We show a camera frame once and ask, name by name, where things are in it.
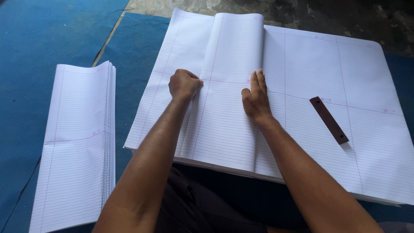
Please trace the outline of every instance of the forearm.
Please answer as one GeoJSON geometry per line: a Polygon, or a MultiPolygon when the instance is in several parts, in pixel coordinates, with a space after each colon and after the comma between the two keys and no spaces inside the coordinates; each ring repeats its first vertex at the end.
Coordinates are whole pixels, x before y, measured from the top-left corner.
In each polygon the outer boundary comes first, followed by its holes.
{"type": "Polygon", "coordinates": [[[105,204],[96,231],[142,232],[155,226],[189,103],[173,99],[154,124],[105,204]]]}
{"type": "Polygon", "coordinates": [[[359,203],[275,119],[258,122],[292,197],[314,232],[382,232],[359,203]]]}

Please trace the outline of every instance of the concrete floor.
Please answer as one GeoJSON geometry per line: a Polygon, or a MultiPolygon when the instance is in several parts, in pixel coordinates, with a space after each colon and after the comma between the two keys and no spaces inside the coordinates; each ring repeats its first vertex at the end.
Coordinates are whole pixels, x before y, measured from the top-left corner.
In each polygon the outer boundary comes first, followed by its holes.
{"type": "Polygon", "coordinates": [[[386,53],[413,56],[413,0],[131,0],[125,10],[171,17],[174,8],[260,13],[268,25],[373,40],[386,53]]]}

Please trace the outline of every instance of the fist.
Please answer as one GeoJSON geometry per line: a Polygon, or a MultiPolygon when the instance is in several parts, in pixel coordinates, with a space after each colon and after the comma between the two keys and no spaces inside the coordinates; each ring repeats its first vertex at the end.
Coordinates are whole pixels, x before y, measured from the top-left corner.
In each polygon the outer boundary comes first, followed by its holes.
{"type": "Polygon", "coordinates": [[[191,99],[197,93],[197,88],[203,85],[197,75],[188,70],[178,69],[170,78],[170,93],[173,99],[187,100],[191,99]]]}

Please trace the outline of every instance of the hand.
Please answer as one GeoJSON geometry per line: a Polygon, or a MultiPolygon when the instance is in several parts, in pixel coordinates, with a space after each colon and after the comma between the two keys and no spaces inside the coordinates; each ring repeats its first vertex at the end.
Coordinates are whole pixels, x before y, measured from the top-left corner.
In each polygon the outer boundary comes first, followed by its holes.
{"type": "Polygon", "coordinates": [[[173,99],[190,100],[197,93],[197,88],[203,85],[197,75],[188,70],[177,69],[175,74],[170,78],[170,93],[173,99]]]}
{"type": "Polygon", "coordinates": [[[269,98],[267,97],[267,87],[263,69],[259,69],[258,73],[253,71],[250,78],[250,88],[244,88],[241,91],[243,108],[246,115],[256,124],[263,121],[274,119],[270,110],[269,98]]]}

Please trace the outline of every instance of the paper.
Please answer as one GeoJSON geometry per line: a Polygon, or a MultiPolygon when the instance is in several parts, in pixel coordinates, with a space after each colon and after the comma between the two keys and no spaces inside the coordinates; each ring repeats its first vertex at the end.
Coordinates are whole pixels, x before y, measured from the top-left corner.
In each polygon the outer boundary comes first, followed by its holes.
{"type": "Polygon", "coordinates": [[[58,65],[31,233],[94,222],[115,186],[115,68],[58,65]]]}
{"type": "Polygon", "coordinates": [[[214,17],[183,158],[254,171],[256,127],[244,113],[241,90],[261,65],[262,25],[260,14],[214,17]]]}
{"type": "MultiPolygon", "coordinates": [[[[347,191],[414,203],[414,148],[381,46],[266,25],[264,41],[271,108],[285,130],[347,191]],[[315,96],[348,143],[333,139],[309,103],[315,96]]],[[[281,178],[258,138],[256,172],[281,178]]]]}
{"type": "Polygon", "coordinates": [[[414,204],[414,147],[381,46],[262,21],[258,14],[174,10],[125,147],[138,148],[171,100],[169,76],[185,68],[204,86],[185,115],[174,160],[280,182],[273,154],[241,102],[251,72],[263,67],[275,118],[347,191],[414,204]],[[309,102],[315,96],[349,142],[336,143],[309,102]]]}
{"type": "MultiPolygon", "coordinates": [[[[211,16],[174,10],[125,148],[137,149],[170,103],[168,83],[177,69],[186,69],[200,76],[212,25],[211,16]]],[[[191,104],[181,127],[176,156],[181,153],[190,112],[191,104]]]]}

